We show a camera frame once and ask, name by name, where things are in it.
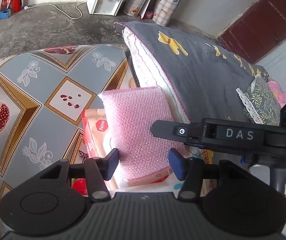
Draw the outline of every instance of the red hexagon label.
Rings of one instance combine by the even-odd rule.
[[[96,129],[101,132],[105,132],[108,128],[108,124],[106,120],[98,120],[96,123]]]

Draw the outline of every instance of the lace trim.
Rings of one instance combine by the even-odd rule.
[[[251,83],[251,93],[253,93],[253,92],[254,92],[254,88],[255,88],[256,80],[257,80],[258,78],[262,79],[261,74],[257,74],[257,75],[255,75],[255,77],[254,77],[254,81]]]
[[[246,110],[249,112],[249,115],[254,120],[255,123],[258,124],[264,124],[261,117],[255,110],[251,100],[241,91],[241,89],[237,88],[236,92],[238,93],[238,96],[242,100],[243,105],[246,107]]]

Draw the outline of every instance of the wooden door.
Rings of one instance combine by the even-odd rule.
[[[286,38],[286,0],[259,0],[219,40],[254,63]]]

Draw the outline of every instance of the gray blanket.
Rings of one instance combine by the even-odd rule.
[[[123,24],[158,61],[191,122],[203,118],[248,122],[235,90],[246,91],[258,72],[267,79],[263,67],[250,66],[215,43],[179,30],[141,22]]]

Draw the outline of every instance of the pink fabric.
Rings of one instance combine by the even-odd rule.
[[[286,93],[282,92],[281,85],[275,80],[268,81],[267,84],[281,107],[286,105]]]
[[[148,178],[170,168],[167,153],[184,155],[183,143],[156,138],[150,127],[156,120],[174,121],[159,87],[110,90],[101,93],[113,144],[120,151],[125,181]]]

